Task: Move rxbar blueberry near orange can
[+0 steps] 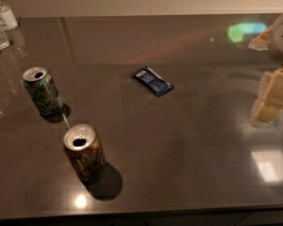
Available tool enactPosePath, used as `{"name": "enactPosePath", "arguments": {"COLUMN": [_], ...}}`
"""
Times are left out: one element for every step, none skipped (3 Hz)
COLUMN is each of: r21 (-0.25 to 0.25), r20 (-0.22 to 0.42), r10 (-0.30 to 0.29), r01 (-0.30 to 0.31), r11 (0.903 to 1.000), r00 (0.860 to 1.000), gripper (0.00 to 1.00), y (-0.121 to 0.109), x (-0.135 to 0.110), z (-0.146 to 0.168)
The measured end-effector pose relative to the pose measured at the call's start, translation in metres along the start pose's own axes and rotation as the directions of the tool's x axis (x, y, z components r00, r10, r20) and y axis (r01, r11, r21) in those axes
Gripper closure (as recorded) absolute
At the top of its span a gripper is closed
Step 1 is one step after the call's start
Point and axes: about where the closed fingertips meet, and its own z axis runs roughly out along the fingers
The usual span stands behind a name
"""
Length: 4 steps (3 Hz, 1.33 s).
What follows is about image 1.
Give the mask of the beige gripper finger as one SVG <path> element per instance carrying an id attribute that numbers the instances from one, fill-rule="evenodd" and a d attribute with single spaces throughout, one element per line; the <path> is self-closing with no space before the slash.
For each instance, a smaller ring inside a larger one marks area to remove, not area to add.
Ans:
<path id="1" fill-rule="evenodd" d="M 249 123 L 256 128 L 263 128 L 273 123 L 281 112 L 282 108 L 266 105 L 261 99 L 257 98 L 251 110 Z"/>
<path id="2" fill-rule="evenodd" d="M 283 68 L 263 73 L 258 87 L 258 97 L 266 105 L 283 108 Z"/>

